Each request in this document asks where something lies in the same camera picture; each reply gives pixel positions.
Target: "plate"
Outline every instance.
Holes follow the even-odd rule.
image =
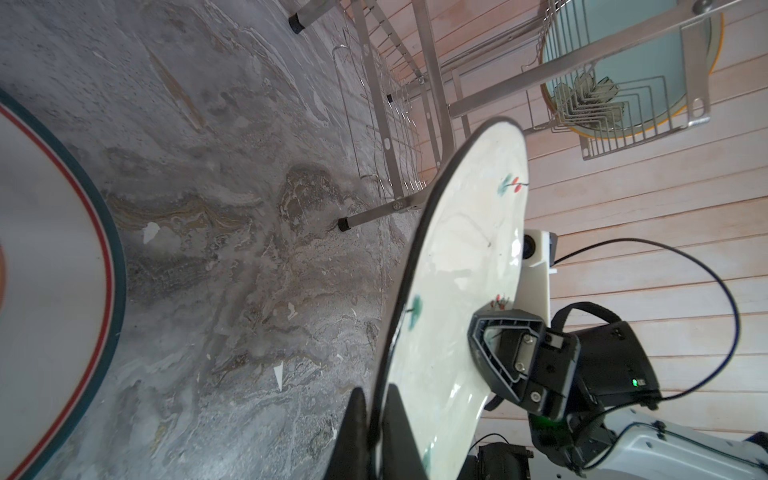
[[[566,55],[675,6],[676,0],[562,2],[547,27],[539,61]],[[712,71],[723,41],[722,15],[704,21],[704,36]],[[680,31],[604,58],[594,70],[555,78],[543,84],[541,92],[549,110],[561,112],[561,123],[585,137],[623,137],[663,124],[686,106]],[[580,92],[592,96],[593,103]],[[571,107],[575,95],[579,109]]]
[[[397,385],[422,466],[455,480],[490,393],[472,360],[472,314],[514,301],[522,264],[528,157],[520,127],[484,123],[435,179],[379,341],[370,435],[381,440]]]
[[[123,322],[106,204],[54,135],[0,91],[0,478],[32,478],[94,398]]]

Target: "black rubber foot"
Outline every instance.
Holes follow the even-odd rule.
[[[346,217],[339,218],[339,230],[341,230],[342,232],[346,232],[347,230],[349,230],[349,228],[350,228],[349,221],[347,221]]]
[[[290,25],[290,29],[293,30],[293,33],[298,35],[301,33],[301,31],[304,29],[304,25],[301,25],[299,23],[299,14],[294,13],[290,17],[288,17],[288,25]]]

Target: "bolt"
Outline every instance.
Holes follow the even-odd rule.
[[[694,3],[694,13],[701,15],[712,9],[712,0],[698,0]]]

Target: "plate with teal and red border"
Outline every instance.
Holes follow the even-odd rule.
[[[125,260],[106,203],[64,145],[0,90],[0,478],[33,478],[114,355]]]

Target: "white wooden wall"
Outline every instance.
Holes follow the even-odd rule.
[[[537,4],[503,5],[523,8],[521,21]],[[643,237],[681,247],[713,267],[743,313],[737,356],[702,391],[662,403],[654,414],[744,439],[768,430],[768,2],[744,0],[725,13],[725,22],[710,76],[708,124],[591,161],[581,159],[575,134],[545,131],[527,139],[526,227],[560,235],[558,256],[609,238]],[[532,55],[529,48],[467,74],[465,95],[519,72]],[[450,83],[446,87],[451,101]],[[542,121],[541,94],[530,94],[535,120]],[[429,181],[434,163],[421,102],[416,104],[424,154],[419,169]],[[531,125],[525,95],[518,94],[470,114],[472,128],[497,114],[523,128]],[[458,120],[455,130],[460,144]],[[560,265],[551,281],[553,311],[591,300],[632,322],[666,396],[702,379],[729,349],[733,321],[723,294],[703,271],[673,253],[630,244],[604,247]],[[574,312],[567,328],[597,323]],[[481,419],[478,437],[490,432],[531,445],[524,412],[508,403]]]

